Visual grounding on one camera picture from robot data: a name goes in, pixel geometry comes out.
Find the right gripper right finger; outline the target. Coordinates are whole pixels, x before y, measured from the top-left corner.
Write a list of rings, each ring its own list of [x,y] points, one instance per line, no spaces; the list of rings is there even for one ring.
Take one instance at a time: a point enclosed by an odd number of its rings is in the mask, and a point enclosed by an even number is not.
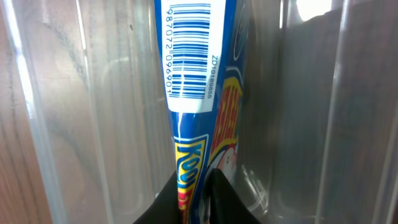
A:
[[[205,193],[210,198],[210,224],[260,224],[220,169],[210,172]]]

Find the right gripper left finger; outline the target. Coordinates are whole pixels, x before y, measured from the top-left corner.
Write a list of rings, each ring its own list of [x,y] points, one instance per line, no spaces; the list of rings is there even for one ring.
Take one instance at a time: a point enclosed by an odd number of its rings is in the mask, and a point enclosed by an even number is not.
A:
[[[174,172],[152,205],[134,224],[178,224],[177,174]]]

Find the blue Kool Fever box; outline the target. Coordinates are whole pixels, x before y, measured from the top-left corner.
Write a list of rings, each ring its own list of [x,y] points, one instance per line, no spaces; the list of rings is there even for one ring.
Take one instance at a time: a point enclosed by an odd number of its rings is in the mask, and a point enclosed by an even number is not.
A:
[[[234,181],[250,27],[245,0],[155,0],[182,223],[210,222],[213,169]]]

